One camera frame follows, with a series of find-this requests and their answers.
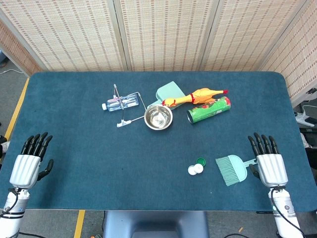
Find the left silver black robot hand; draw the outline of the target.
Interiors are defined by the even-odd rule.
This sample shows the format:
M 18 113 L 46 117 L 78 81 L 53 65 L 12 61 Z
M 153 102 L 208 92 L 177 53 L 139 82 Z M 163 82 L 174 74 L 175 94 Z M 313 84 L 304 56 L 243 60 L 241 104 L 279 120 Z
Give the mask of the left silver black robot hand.
M 54 160 L 50 159 L 47 167 L 40 171 L 47 147 L 52 140 L 47 132 L 30 136 L 16 157 L 10 176 L 10 184 L 17 189 L 30 189 L 36 182 L 50 174 Z

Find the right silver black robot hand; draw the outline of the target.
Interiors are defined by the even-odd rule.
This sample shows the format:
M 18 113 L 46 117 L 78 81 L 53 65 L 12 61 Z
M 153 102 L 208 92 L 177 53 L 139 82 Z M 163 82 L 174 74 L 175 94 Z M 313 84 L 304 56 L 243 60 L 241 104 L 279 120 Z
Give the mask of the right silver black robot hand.
M 288 183 L 288 176 L 274 138 L 255 132 L 254 136 L 248 136 L 248 140 L 255 155 L 255 159 L 247 163 L 252 174 L 266 187 L 284 189 Z

